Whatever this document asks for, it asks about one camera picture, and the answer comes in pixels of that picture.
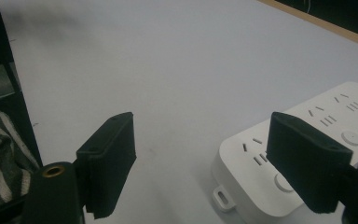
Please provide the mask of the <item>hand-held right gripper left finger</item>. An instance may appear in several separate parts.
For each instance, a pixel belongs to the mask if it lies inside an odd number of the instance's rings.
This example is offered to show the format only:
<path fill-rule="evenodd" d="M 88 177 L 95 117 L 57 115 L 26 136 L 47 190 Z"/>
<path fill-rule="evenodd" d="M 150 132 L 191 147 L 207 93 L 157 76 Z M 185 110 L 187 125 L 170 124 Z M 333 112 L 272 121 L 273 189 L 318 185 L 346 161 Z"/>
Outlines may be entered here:
<path fill-rule="evenodd" d="M 131 112 L 109 118 L 76 152 L 80 200 L 95 219 L 113 214 L 135 160 Z"/>

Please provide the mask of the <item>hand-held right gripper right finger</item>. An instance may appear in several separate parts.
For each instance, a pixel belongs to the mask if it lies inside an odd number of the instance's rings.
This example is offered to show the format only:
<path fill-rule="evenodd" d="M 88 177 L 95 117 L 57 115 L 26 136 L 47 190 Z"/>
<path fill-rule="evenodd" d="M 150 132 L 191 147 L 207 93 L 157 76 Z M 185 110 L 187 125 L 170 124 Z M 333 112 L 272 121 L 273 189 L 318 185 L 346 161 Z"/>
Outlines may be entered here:
<path fill-rule="evenodd" d="M 353 152 L 303 119 L 281 112 L 270 117 L 267 159 L 315 213 L 351 203 Z"/>

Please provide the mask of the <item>white power strip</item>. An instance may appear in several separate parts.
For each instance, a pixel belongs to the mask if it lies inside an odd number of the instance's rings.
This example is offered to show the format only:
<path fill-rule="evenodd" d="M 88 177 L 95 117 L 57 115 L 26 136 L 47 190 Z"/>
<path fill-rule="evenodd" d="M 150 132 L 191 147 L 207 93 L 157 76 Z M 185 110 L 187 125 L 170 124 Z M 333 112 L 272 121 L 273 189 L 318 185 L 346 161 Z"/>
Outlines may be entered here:
<path fill-rule="evenodd" d="M 245 224 L 358 224 L 358 83 L 222 142 L 213 200 Z"/>

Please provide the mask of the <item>striped dark cloth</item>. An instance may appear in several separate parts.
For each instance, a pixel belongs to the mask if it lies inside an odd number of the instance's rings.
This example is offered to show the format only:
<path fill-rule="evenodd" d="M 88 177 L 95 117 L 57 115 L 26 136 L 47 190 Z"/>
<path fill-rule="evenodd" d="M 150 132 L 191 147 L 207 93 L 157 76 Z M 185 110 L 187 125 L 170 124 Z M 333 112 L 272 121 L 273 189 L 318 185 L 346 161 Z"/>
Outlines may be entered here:
<path fill-rule="evenodd" d="M 14 123 L 0 111 L 0 206 L 26 195 L 39 168 Z"/>

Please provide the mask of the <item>dark metal stand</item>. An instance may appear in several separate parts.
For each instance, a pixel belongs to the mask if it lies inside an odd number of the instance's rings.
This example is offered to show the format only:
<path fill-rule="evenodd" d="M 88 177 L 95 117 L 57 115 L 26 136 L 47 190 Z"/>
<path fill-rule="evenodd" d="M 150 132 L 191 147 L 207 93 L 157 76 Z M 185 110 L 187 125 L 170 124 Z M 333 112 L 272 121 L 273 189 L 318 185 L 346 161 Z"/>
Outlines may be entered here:
<path fill-rule="evenodd" d="M 37 164 L 42 165 L 34 131 L 23 97 L 20 79 L 12 55 L 7 30 L 0 12 L 0 111 L 14 123 L 21 140 L 29 148 Z"/>

